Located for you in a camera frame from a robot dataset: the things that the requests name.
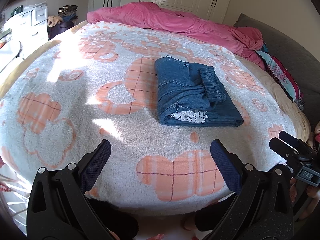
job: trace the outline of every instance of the gray headboard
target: gray headboard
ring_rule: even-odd
[[[320,120],[320,62],[304,47],[284,33],[241,14],[235,27],[254,27],[261,31],[269,54],[278,58],[304,93],[304,114],[311,131]]]

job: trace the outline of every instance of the white blanket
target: white blanket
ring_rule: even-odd
[[[154,61],[171,56],[214,67],[244,118],[240,127],[158,123]],[[283,159],[269,149],[290,118],[225,48],[177,34],[100,22],[48,50],[0,104],[1,157],[29,181],[38,168],[64,168],[102,139],[112,153],[86,195],[133,213],[199,210],[229,193],[209,149],[218,138],[244,163],[267,171]]]

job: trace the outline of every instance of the beige bed sheet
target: beige bed sheet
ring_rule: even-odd
[[[43,53],[53,48],[63,40],[68,39],[70,35],[76,33],[79,29],[87,24],[87,21],[83,21],[74,26],[70,30],[57,35],[54,39],[47,42],[28,58],[21,62],[8,76],[3,84],[0,85],[0,99],[8,92],[18,77],[32,64],[34,60],[40,57]],[[307,141],[310,135],[310,124],[306,116],[297,107],[297,105],[289,100],[282,88],[274,81],[274,79],[265,71],[260,69],[255,63],[250,62],[240,56],[236,56],[238,60],[242,62],[251,73],[262,83],[262,85],[269,91],[273,98],[278,103],[280,109],[284,111],[292,120],[297,138]]]

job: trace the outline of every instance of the screw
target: screw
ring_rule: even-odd
[[[276,169],[276,174],[281,175],[282,174],[281,169]]]
[[[77,165],[76,165],[75,163],[70,163],[70,164],[68,165],[68,169],[69,169],[69,170],[73,170],[76,166],[77,166]]]
[[[39,172],[40,174],[44,173],[44,172],[45,172],[45,168],[44,168],[44,167],[41,167],[41,168],[38,170],[38,172]]]
[[[245,169],[248,171],[252,171],[253,170],[253,166],[251,164],[246,164],[245,165]]]

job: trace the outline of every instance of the pink comforter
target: pink comforter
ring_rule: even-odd
[[[100,8],[89,12],[89,23],[100,21],[122,23],[139,28],[169,31],[229,49],[259,65],[265,65],[254,51],[263,46],[262,34],[252,27],[235,28],[203,20],[192,13],[170,11],[151,2],[134,2],[121,7]]]

